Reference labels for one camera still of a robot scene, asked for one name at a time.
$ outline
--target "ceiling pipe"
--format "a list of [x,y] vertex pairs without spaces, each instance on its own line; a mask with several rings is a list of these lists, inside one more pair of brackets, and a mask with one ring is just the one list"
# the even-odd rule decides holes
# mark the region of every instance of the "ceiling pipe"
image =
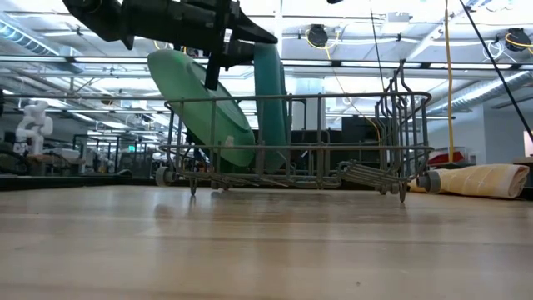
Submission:
[[[492,0],[470,0],[467,4],[467,6],[472,7],[472,9],[478,8],[482,5],[486,5],[487,3],[490,3]],[[452,13],[450,16],[449,24],[457,23],[458,20],[461,20],[462,17],[465,16],[465,11],[460,10],[457,13]],[[418,55],[423,53],[429,46],[432,45],[432,43],[442,37],[442,34],[444,33],[444,21],[445,19],[442,18],[439,20],[439,25],[435,26],[433,30],[429,34],[427,34],[422,41],[413,49],[409,54],[406,56],[407,62],[410,62],[414,60]]]
[[[12,43],[27,49],[31,53],[43,56],[58,56],[61,54],[73,55],[75,50],[72,47],[63,47],[60,51],[49,47],[44,42],[34,38],[30,31],[22,29],[20,25],[15,24],[5,13],[0,13],[0,38],[4,38]],[[82,69],[71,63],[56,63],[54,66],[63,71],[69,71],[72,73],[81,73]]]
[[[533,73],[529,71],[516,72],[513,75],[506,77],[506,83],[511,91],[515,91],[522,88],[527,83],[532,82]],[[459,92],[454,92],[451,100],[451,107],[453,111],[464,111],[475,105],[485,103],[505,94],[506,89],[499,78],[487,82],[478,82],[461,89]],[[427,114],[435,115],[447,112],[447,108],[448,103],[446,101],[441,101],[441,104],[428,108]]]

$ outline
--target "wall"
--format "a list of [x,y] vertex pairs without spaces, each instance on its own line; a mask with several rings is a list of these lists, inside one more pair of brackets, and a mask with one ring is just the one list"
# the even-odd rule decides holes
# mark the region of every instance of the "wall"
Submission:
[[[533,112],[523,112],[533,126]],[[487,163],[512,163],[523,158],[524,125],[514,109],[495,110],[485,107],[485,139]]]
[[[484,108],[477,106],[471,113],[456,113],[453,120],[454,145],[466,147],[470,155],[476,155],[476,163],[486,163],[486,140],[484,126]],[[430,121],[427,124],[430,146],[433,148],[449,147],[448,122]]]

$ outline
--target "yellow pole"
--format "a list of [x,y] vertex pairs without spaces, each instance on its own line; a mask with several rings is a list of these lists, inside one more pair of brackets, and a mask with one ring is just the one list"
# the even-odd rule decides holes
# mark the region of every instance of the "yellow pole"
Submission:
[[448,19],[450,14],[448,13],[448,0],[446,1],[446,8],[444,10],[444,32],[446,39],[446,60],[448,62],[448,138],[449,140],[449,153],[448,153],[448,162],[453,163],[453,124],[451,119],[451,97],[453,91],[453,72],[451,71],[451,51],[450,51],[450,31],[448,28]]

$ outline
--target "wooden surface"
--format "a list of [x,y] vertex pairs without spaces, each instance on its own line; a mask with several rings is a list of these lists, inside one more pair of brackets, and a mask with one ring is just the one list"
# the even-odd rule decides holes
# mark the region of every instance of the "wooden surface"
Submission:
[[4,299],[532,299],[533,204],[376,192],[0,192]]

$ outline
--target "black cable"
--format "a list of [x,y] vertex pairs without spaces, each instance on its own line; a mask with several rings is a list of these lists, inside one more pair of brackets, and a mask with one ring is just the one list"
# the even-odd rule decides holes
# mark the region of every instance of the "black cable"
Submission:
[[374,47],[376,47],[377,65],[380,68],[381,87],[385,92],[385,83],[383,83],[383,70],[381,69],[380,48],[377,46],[376,36],[376,24],[374,23],[374,12],[372,11],[372,5],[370,6],[370,19],[372,20],[372,31],[374,32]]
[[488,54],[489,58],[491,59],[492,65],[494,66],[494,69],[496,73],[498,73],[498,77],[501,80],[501,83],[503,83],[503,87],[507,92],[507,95],[509,96],[509,99],[513,103],[513,106],[515,107],[516,113],[518,114],[518,117],[522,121],[522,124],[524,125],[524,128],[527,131],[527,134],[530,136],[531,141],[533,142],[533,132],[531,132],[530,126],[527,124],[526,119],[524,118],[524,115],[522,114],[522,111],[518,107],[518,104],[516,103],[515,97],[513,97],[513,93],[511,92],[511,89],[507,85],[506,79],[503,77],[503,74],[501,74],[500,69],[498,68],[498,65],[496,64],[496,60],[492,57],[491,52],[489,51],[489,48],[486,46],[485,40],[481,36],[480,31],[477,29],[476,24],[474,23],[474,19],[472,19],[472,16],[470,15],[470,12],[468,10],[468,7],[465,5],[463,0],[459,0],[461,2],[461,6],[465,10],[466,16],[470,20],[470,23],[472,24],[472,27],[474,28],[474,31],[476,31],[477,37],[480,39],[481,45],[483,45],[483,48],[485,49],[486,53]]

